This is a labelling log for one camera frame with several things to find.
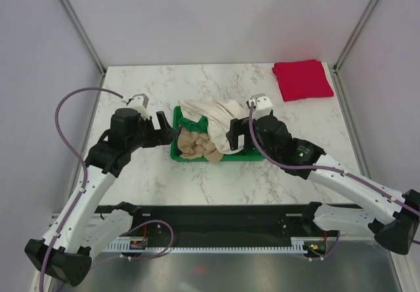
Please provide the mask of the cream t shirt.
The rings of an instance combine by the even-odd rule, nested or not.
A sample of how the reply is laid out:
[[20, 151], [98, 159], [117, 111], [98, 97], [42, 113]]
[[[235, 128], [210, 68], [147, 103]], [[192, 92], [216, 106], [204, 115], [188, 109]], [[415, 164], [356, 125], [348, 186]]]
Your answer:
[[235, 150], [230, 149], [226, 137], [232, 119], [243, 119], [249, 115], [249, 110], [236, 100], [222, 101], [210, 96], [200, 101], [179, 100], [178, 103], [183, 117], [195, 122], [202, 116], [207, 118], [207, 134], [221, 154], [232, 155], [243, 150], [243, 137], [239, 137], [238, 149]]

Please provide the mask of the green plastic bin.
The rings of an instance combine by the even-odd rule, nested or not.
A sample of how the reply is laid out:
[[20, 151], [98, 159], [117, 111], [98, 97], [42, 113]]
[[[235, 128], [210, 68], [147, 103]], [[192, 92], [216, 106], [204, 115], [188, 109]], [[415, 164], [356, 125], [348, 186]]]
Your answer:
[[[182, 117], [182, 112], [180, 106], [175, 106], [173, 110], [173, 125], [176, 135], [174, 140], [172, 141], [171, 148], [170, 148], [170, 157], [173, 161], [182, 163], [182, 162], [207, 162], [204, 157], [198, 157], [196, 159], [184, 159], [182, 158], [181, 151], [178, 149], [177, 142], [178, 137], [180, 134], [180, 125], [179, 119]], [[236, 161], [236, 162], [244, 162], [244, 161], [262, 161], [264, 157], [260, 154], [260, 152], [253, 148], [251, 150], [242, 150], [237, 154], [232, 155], [224, 155], [221, 159], [222, 162], [228, 161]]]

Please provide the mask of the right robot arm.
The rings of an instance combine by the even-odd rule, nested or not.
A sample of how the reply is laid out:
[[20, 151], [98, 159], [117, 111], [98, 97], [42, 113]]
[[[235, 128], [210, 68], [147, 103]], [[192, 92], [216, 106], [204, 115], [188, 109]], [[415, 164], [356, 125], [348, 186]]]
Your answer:
[[357, 205], [334, 207], [311, 202], [301, 216], [305, 234], [338, 231], [372, 237], [381, 247], [407, 255], [419, 227], [419, 192], [387, 188], [340, 164], [321, 147], [292, 137], [285, 123], [272, 114], [230, 122], [226, 137], [231, 149], [245, 137], [245, 147], [255, 147], [265, 159], [287, 174], [325, 186]]

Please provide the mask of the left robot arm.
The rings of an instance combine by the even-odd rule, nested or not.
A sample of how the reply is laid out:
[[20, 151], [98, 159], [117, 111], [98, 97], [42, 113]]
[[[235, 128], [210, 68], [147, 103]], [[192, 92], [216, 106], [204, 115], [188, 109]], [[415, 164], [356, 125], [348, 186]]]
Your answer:
[[88, 224], [101, 199], [139, 148], [170, 145], [175, 137], [163, 111], [159, 129], [146, 110], [120, 108], [110, 128], [82, 161], [83, 178], [53, 225], [40, 240], [31, 239], [25, 253], [42, 275], [75, 287], [87, 276], [96, 256], [123, 234], [137, 235], [144, 219], [139, 207], [122, 202], [92, 230]]

